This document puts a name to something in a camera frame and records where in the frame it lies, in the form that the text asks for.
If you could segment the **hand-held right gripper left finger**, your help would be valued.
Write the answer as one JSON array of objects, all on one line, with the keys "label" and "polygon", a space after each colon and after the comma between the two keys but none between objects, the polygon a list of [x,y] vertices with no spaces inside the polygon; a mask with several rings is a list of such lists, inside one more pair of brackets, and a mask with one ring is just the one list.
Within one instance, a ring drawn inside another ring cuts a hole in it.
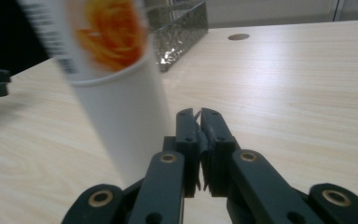
[{"label": "hand-held right gripper left finger", "polygon": [[193,198],[200,188],[200,144],[197,125],[192,108],[181,110],[176,114],[175,136],[166,136],[163,142],[163,151],[176,151],[185,157],[186,198]]}]

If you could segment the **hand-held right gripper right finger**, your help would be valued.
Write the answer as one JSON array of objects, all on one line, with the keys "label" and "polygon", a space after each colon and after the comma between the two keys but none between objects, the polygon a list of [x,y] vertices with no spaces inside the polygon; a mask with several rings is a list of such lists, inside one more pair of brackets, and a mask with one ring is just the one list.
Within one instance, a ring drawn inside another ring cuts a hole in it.
[{"label": "hand-held right gripper right finger", "polygon": [[239,145],[223,116],[210,108],[201,109],[200,127],[206,137],[206,150],[201,155],[205,189],[213,197],[227,197],[232,153]]}]

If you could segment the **white cup with orange print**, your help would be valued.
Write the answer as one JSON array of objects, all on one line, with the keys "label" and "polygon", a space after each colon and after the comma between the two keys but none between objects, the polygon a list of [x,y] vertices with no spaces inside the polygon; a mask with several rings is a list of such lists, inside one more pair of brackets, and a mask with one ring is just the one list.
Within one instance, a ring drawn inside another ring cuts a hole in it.
[{"label": "white cup with orange print", "polygon": [[142,0],[17,0],[109,153],[141,179],[172,131]]}]

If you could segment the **hammered metal basket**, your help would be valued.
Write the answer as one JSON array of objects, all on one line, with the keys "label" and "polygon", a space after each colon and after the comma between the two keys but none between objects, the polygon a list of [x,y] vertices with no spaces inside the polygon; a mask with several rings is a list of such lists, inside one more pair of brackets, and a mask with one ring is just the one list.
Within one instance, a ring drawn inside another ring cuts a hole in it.
[{"label": "hammered metal basket", "polygon": [[150,7],[146,15],[161,72],[167,72],[209,30],[205,0]]}]

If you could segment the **round brown table grommet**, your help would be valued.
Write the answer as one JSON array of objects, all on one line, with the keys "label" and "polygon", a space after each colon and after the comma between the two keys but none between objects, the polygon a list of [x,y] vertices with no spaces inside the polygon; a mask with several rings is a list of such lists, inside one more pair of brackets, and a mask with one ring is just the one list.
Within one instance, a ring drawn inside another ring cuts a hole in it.
[{"label": "round brown table grommet", "polygon": [[240,41],[240,40],[245,40],[249,37],[250,36],[248,34],[234,34],[234,35],[230,35],[227,39],[231,41]]}]

